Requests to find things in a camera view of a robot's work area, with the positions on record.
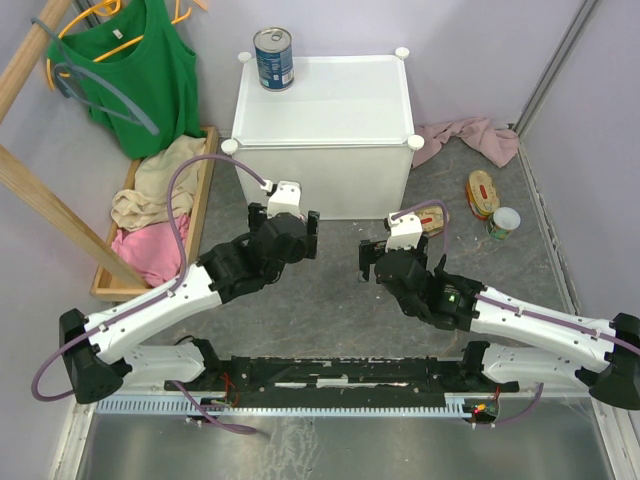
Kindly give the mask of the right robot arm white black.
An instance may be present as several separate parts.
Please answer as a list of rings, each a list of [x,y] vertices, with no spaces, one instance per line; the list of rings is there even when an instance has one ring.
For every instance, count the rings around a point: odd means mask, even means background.
[[[363,281],[375,280],[401,311],[440,330],[493,335],[524,344],[508,354],[489,346],[462,362],[460,382],[481,391],[496,383],[580,384],[613,407],[639,407],[639,319],[570,315],[521,301],[479,281],[427,268],[425,235],[406,246],[363,240],[358,247]]]

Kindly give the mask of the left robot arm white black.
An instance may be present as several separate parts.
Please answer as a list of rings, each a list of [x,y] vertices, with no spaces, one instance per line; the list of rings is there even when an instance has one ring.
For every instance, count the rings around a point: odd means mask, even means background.
[[[248,213],[249,232],[214,246],[183,275],[110,311],[61,315],[62,358],[78,403],[98,402],[123,387],[140,359],[135,347],[151,336],[259,292],[276,283],[286,266],[316,257],[318,212],[268,216],[254,203]]]

